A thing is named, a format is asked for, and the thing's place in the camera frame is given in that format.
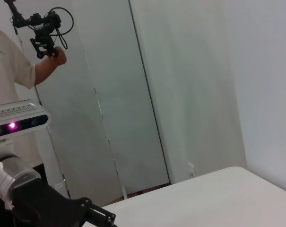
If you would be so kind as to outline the person's hand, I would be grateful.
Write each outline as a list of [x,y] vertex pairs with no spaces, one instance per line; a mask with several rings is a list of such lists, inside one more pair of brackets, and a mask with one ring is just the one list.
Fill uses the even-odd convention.
[[65,51],[59,46],[55,47],[55,49],[58,51],[58,55],[53,58],[56,66],[64,65],[67,62]]

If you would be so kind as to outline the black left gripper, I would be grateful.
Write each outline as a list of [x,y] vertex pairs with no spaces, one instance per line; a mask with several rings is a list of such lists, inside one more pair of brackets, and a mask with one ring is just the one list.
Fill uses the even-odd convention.
[[116,227],[116,215],[93,204],[89,198],[67,199],[43,181],[5,186],[0,198],[6,210],[26,227]]

